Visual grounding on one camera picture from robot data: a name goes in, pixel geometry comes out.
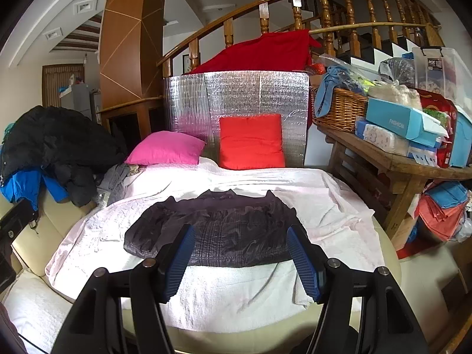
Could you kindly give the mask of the blue cloth in basket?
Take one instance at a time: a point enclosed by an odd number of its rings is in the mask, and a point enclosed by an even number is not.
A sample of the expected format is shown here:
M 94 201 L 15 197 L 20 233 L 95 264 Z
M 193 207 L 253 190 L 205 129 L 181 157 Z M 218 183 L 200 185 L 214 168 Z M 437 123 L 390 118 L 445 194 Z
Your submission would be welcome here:
M 366 95 L 362 86 L 351 76 L 348 68 L 340 65 L 328 66 L 315 94 L 314 115 L 316 118 L 324 117 L 329 113 L 335 88 L 349 90 L 362 96 Z

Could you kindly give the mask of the pink and blue cloth stack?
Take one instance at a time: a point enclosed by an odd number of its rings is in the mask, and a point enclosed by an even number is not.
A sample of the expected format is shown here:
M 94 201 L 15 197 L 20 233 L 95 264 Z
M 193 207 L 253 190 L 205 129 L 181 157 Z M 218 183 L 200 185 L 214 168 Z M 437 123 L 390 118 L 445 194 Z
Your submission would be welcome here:
M 421 195 L 415 215 L 439 240 L 454 236 L 470 199 L 459 181 L 444 181 Z

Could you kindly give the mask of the blue jacket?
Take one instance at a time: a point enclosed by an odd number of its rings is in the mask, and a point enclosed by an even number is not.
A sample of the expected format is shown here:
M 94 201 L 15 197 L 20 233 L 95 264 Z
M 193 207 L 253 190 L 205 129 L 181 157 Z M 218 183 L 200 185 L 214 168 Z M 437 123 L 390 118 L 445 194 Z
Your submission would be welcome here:
M 14 173 L 1 186 L 1 193 L 10 203 L 26 199 L 33 210 L 39 209 L 39 194 L 45 187 L 56 202 L 69 198 L 68 192 L 57 179 L 42 169 L 24 169 Z

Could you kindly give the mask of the wooden stair railing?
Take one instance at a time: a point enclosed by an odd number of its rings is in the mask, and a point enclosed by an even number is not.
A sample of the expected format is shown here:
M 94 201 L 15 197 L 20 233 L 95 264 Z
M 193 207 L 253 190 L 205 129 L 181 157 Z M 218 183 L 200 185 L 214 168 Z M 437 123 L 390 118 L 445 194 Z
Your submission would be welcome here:
M 215 19 L 168 51 L 156 66 L 163 76 L 173 74 L 173 60 L 188 53 L 190 69 L 201 63 L 200 42 L 217 30 L 222 31 L 225 47 L 235 43 L 235 22 L 256 15 L 261 34 L 270 32 L 271 7 L 286 2 L 293 21 L 282 32 L 308 29 L 320 38 L 323 50 L 331 55 L 362 55 L 361 30 L 368 34 L 367 45 L 381 50 L 385 42 L 401 46 L 443 46 L 441 25 L 420 0 L 256 0 Z

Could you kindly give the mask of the clear plastic storage box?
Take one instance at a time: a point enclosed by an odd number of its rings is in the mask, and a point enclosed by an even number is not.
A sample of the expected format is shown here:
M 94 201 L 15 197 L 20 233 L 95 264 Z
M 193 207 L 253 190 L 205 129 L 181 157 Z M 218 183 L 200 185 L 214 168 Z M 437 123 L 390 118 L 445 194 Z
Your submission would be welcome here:
M 415 87 L 440 94 L 471 117 L 471 71 L 449 47 L 414 47 Z

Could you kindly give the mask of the brown wooden pillar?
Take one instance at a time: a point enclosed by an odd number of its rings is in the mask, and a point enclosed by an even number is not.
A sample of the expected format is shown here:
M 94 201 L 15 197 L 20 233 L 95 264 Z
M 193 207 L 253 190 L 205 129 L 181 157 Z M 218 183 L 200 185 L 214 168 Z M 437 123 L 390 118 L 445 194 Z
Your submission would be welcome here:
M 99 70 L 102 108 L 156 98 L 162 72 L 165 0 L 106 0 Z

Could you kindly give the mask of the wooden side table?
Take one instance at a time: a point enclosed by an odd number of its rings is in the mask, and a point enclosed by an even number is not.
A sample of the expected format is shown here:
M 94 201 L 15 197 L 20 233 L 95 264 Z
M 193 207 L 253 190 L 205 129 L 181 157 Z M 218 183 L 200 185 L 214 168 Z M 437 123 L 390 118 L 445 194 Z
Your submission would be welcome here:
M 471 168 L 420 165 L 387 153 L 353 133 L 319 126 L 333 145 L 328 171 L 343 180 L 374 211 L 374 217 L 399 251 L 407 243 L 415 218 L 408 209 L 430 181 L 465 181 Z

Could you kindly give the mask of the black quilted jacket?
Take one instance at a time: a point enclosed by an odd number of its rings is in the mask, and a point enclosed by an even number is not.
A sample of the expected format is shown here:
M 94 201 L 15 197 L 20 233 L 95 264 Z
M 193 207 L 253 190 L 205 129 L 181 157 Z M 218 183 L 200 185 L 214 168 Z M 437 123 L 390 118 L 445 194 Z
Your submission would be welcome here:
M 154 203 L 126 230 L 124 249 L 142 259 L 156 257 L 185 225 L 195 232 L 190 265 L 244 268 L 289 260 L 286 233 L 301 222 L 296 209 L 271 191 L 252 197 L 207 190 L 193 199 Z

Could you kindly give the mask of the red snack bag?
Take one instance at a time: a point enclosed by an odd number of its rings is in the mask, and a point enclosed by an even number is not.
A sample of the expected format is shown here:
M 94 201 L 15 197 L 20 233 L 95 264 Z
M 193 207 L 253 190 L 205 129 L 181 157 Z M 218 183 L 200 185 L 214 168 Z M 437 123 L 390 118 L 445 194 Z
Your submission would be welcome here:
M 454 146 L 454 136 L 457 124 L 458 112 L 451 100 L 442 95 L 417 89 L 422 111 L 439 121 L 439 125 L 446 131 L 446 136 L 441 135 L 441 144 L 437 147 L 437 165 L 440 168 L 449 168 Z

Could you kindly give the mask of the large red cushion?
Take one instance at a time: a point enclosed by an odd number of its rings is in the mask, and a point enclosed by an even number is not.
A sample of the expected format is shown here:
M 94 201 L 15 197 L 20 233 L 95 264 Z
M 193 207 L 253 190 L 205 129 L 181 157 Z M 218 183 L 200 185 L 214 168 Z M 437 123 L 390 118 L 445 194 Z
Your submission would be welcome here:
M 266 33 L 230 46 L 192 73 L 221 71 L 302 71 L 311 63 L 311 49 L 322 48 L 309 30 Z

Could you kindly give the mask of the wicker basket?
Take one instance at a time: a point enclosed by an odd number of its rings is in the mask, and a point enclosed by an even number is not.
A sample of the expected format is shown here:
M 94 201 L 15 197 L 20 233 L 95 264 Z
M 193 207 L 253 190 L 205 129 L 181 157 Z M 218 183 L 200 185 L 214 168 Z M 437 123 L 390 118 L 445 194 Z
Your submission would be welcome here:
M 314 100 L 317 91 L 317 88 L 310 88 L 313 123 L 332 130 L 354 133 L 357 120 L 366 115 L 368 98 L 349 90 L 335 88 L 329 113 L 316 117 Z

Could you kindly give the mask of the red square pillow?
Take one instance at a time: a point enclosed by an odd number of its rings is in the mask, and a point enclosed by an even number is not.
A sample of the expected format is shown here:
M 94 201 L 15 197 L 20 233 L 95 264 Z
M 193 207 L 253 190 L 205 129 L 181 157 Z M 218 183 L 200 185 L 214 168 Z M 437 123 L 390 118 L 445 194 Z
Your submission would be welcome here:
M 284 168 L 280 114 L 220 117 L 219 165 L 224 169 Z

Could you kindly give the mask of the light blue storage bin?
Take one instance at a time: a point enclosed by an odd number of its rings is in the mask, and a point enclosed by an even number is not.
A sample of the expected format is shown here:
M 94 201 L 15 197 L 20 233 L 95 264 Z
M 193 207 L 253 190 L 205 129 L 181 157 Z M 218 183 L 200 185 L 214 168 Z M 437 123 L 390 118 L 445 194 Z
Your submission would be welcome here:
M 471 118 L 460 107 L 457 106 L 457 121 L 454 131 L 454 142 L 450 157 L 450 166 L 464 168 L 467 166 L 471 153 Z

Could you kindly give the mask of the pink pillow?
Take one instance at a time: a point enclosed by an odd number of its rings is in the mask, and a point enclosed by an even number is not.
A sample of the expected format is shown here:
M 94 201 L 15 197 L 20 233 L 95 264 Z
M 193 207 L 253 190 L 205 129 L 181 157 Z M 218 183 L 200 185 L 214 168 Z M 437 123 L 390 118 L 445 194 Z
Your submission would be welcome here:
M 131 152 L 129 165 L 197 165 L 206 143 L 185 133 L 159 131 L 150 134 Z

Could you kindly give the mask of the silver foil insulation board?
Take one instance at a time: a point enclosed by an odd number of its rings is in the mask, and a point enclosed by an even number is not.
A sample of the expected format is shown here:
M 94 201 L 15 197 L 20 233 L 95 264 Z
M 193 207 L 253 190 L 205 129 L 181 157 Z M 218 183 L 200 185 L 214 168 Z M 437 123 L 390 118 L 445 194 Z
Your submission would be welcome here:
M 224 71 L 165 79 L 170 130 L 206 143 L 202 155 L 219 161 L 222 117 L 279 114 L 288 167 L 304 166 L 310 97 L 309 77 L 301 72 Z

